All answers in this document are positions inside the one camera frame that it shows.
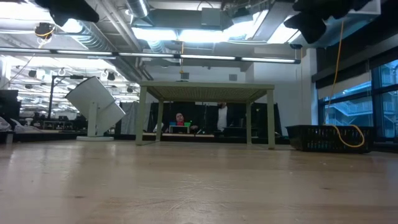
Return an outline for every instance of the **table leg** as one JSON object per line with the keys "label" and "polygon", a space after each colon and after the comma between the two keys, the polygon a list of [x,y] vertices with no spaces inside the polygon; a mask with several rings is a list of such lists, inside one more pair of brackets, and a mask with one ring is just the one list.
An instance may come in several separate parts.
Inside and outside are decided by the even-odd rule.
{"label": "table leg", "polygon": [[156,141],[160,141],[162,136],[162,118],[163,118],[163,100],[159,100],[159,107],[157,109],[157,129],[156,129]]}
{"label": "table leg", "polygon": [[267,90],[268,149],[275,149],[274,91]]}
{"label": "table leg", "polygon": [[251,102],[246,103],[246,141],[251,144]]}
{"label": "table leg", "polygon": [[144,118],[145,118],[145,104],[147,99],[147,87],[142,86],[139,93],[139,106],[138,116],[136,122],[136,145],[142,145],[142,130],[144,129]]}

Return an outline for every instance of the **plastic crate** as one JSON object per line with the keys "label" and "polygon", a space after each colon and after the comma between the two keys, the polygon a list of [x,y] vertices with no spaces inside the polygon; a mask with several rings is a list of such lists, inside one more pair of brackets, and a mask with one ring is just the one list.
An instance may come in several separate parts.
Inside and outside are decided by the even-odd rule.
{"label": "plastic crate", "polygon": [[[341,138],[351,145],[362,142],[359,132],[352,126],[337,126]],[[373,128],[359,127],[365,137],[365,144],[359,148],[344,145],[333,126],[296,125],[286,127],[290,145],[301,151],[312,152],[356,152],[368,153],[373,147]]]}

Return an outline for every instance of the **glass window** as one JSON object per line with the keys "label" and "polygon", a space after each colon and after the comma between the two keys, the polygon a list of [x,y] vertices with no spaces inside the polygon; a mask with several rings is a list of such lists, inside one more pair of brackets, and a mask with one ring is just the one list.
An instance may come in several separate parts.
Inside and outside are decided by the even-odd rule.
{"label": "glass window", "polygon": [[398,84],[398,60],[381,65],[379,72],[382,87]]}
{"label": "glass window", "polygon": [[382,103],[384,137],[394,138],[398,135],[398,91],[383,94]]}
{"label": "glass window", "polygon": [[372,98],[370,96],[349,100],[340,103],[325,105],[326,124],[347,126],[355,124],[357,126],[373,126]]}
{"label": "glass window", "polygon": [[[350,96],[353,94],[362,93],[364,91],[371,91],[371,89],[372,89],[372,83],[371,83],[371,81],[368,81],[368,82],[359,84],[357,86],[351,87],[349,89],[343,90],[341,92],[335,93],[331,99],[337,99],[337,98],[341,98],[344,96]],[[323,100],[328,101],[329,99],[330,99],[330,97],[325,97]]]}

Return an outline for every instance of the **white shirt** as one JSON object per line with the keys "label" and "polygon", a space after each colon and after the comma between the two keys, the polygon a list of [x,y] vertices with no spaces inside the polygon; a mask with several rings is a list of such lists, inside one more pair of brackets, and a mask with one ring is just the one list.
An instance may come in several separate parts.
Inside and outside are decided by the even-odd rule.
{"label": "white shirt", "polygon": [[217,129],[224,131],[226,127],[226,113],[228,111],[228,107],[218,109],[218,121],[217,121]]}

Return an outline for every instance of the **wooden floor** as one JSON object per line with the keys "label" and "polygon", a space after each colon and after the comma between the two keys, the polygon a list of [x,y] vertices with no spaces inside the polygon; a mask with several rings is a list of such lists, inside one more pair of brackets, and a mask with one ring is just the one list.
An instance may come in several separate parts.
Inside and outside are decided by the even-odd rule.
{"label": "wooden floor", "polygon": [[0,146],[0,223],[398,223],[398,156],[279,146]]}

